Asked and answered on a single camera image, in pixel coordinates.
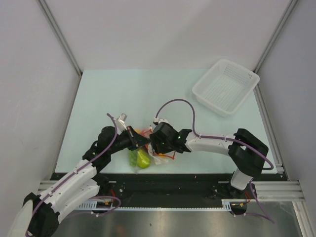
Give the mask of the aluminium frame post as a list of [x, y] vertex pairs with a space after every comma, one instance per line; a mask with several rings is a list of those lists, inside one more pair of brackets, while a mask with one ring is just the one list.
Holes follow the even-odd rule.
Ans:
[[293, 13], [293, 11], [295, 10], [296, 6], [298, 5], [300, 1], [299, 0], [290, 0], [284, 13], [282, 14], [276, 28], [274, 29], [266, 47], [264, 48], [253, 72], [254, 73], [258, 73], [262, 67], [262, 65], [264, 64], [264, 62], [266, 61], [266, 58], [268, 57], [269, 53], [271, 52], [273, 46], [275, 45], [278, 37], [280, 36], [283, 28], [285, 27], [288, 19], [290, 18], [291, 14]]
[[52, 29], [54, 35], [56, 36], [62, 50], [66, 54], [66, 57], [68, 58], [71, 66], [75, 70], [76, 74], [79, 76], [79, 78], [82, 77], [83, 72], [79, 68], [79, 64], [77, 60], [75, 59], [73, 52], [64, 36], [64, 34], [61, 31], [61, 28], [59, 24], [57, 23], [53, 12], [51, 11], [48, 3], [45, 0], [36, 0], [37, 4], [39, 5], [44, 17], [46, 18], [50, 28]]

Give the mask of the white plastic basket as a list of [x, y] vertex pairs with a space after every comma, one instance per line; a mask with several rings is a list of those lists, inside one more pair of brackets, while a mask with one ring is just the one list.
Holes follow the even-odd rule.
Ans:
[[198, 102], [222, 117], [234, 114], [259, 83], [251, 70], [227, 59], [216, 62], [193, 86]]

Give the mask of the green fake grapes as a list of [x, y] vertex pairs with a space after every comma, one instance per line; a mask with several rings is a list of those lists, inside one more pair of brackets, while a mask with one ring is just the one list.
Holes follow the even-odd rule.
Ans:
[[128, 152], [128, 157], [129, 157], [129, 164], [132, 167], [136, 167], [137, 166], [137, 152], [136, 151], [129, 151]]

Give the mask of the clear zip top bag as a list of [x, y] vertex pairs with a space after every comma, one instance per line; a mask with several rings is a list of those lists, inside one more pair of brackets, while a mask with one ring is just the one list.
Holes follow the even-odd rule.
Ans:
[[167, 154], [156, 154], [151, 146], [151, 143], [136, 149], [134, 151], [138, 151], [138, 150], [144, 150], [145, 152], [147, 152], [147, 154], [150, 157], [151, 160], [151, 165], [148, 168], [145, 169], [141, 169], [138, 166], [136, 167], [132, 167], [130, 166], [134, 172], [139, 172], [140, 170], [148, 170], [150, 167], [154, 167], [154, 166], [158, 166], [158, 165], [165, 165], [167, 163], [169, 163], [171, 160], [175, 159], [175, 154], [176, 152], [170, 152]]

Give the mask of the green fake pear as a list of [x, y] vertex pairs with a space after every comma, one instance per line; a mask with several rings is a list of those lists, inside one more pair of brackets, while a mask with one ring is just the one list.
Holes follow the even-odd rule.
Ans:
[[137, 166], [141, 169], [148, 168], [151, 165], [151, 160], [147, 152], [145, 152], [144, 150], [138, 150], [136, 163]]

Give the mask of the right aluminium frame post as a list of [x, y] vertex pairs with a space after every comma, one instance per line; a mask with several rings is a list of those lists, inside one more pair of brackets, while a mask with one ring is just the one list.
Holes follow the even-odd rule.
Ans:
[[266, 47], [264, 48], [253, 72], [254, 73], [258, 73], [262, 67], [262, 65], [264, 64], [264, 62], [266, 61], [266, 58], [268, 57], [269, 53], [271, 52], [273, 46], [275, 45], [278, 37], [280, 36], [283, 28], [285, 27], [288, 19], [290, 18], [291, 14], [293, 13], [293, 11], [295, 10], [296, 6], [298, 5], [300, 1], [299, 0], [290, 0], [284, 13], [282, 14], [276, 28], [274, 29]]

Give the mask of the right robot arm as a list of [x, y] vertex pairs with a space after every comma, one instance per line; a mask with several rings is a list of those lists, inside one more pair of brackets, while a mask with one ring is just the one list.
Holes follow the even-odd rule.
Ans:
[[248, 130], [240, 128], [230, 135], [200, 135], [192, 129], [176, 131], [170, 124], [161, 122], [149, 135], [156, 154], [169, 152], [211, 152], [229, 156], [237, 166], [226, 192], [228, 197], [240, 198], [249, 182], [261, 175], [269, 148]]

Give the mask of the left aluminium frame post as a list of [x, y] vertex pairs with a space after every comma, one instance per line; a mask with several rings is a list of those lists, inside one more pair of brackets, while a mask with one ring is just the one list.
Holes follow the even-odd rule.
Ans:
[[76, 74], [79, 76], [79, 78], [82, 77], [83, 72], [79, 68], [79, 64], [77, 60], [75, 59], [73, 52], [64, 36], [64, 34], [61, 31], [61, 28], [59, 24], [57, 23], [53, 12], [51, 11], [48, 3], [45, 0], [36, 0], [37, 4], [39, 5], [44, 17], [46, 18], [50, 28], [52, 29], [54, 35], [56, 36], [62, 50], [66, 54], [66, 57], [68, 58], [71, 66], [75, 70]]

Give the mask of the aluminium rail right side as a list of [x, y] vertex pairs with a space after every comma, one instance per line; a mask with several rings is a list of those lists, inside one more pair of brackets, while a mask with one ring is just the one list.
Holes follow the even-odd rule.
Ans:
[[276, 135], [274, 133], [272, 123], [268, 114], [268, 110], [263, 98], [263, 94], [259, 85], [257, 85], [254, 89], [254, 95], [258, 104], [258, 108], [261, 114], [261, 118], [264, 124], [264, 128], [267, 134], [268, 142], [270, 145], [270, 150], [275, 161], [277, 173], [282, 174], [285, 172], [283, 161], [281, 157], [281, 152], [277, 143]]

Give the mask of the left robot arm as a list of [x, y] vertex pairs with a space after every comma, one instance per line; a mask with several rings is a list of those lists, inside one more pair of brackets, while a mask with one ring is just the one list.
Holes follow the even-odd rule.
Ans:
[[111, 155], [124, 149], [134, 151], [150, 143], [149, 138], [131, 126], [118, 133], [106, 126], [76, 167], [39, 195], [29, 193], [17, 214], [8, 236], [50, 237], [63, 219], [86, 200], [106, 196], [109, 185], [99, 172], [111, 161]]

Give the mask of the orange fake mango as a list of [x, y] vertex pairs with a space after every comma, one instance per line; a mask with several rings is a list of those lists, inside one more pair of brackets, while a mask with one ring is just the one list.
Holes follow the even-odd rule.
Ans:
[[150, 129], [143, 129], [143, 130], [136, 129], [136, 132], [142, 136], [145, 136], [147, 133], [151, 132], [151, 130]]

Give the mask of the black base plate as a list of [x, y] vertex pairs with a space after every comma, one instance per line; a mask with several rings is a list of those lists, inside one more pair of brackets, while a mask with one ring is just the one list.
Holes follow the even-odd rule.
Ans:
[[214, 208], [222, 199], [245, 198], [229, 191], [229, 173], [222, 174], [99, 174], [101, 194], [114, 193], [125, 208]]

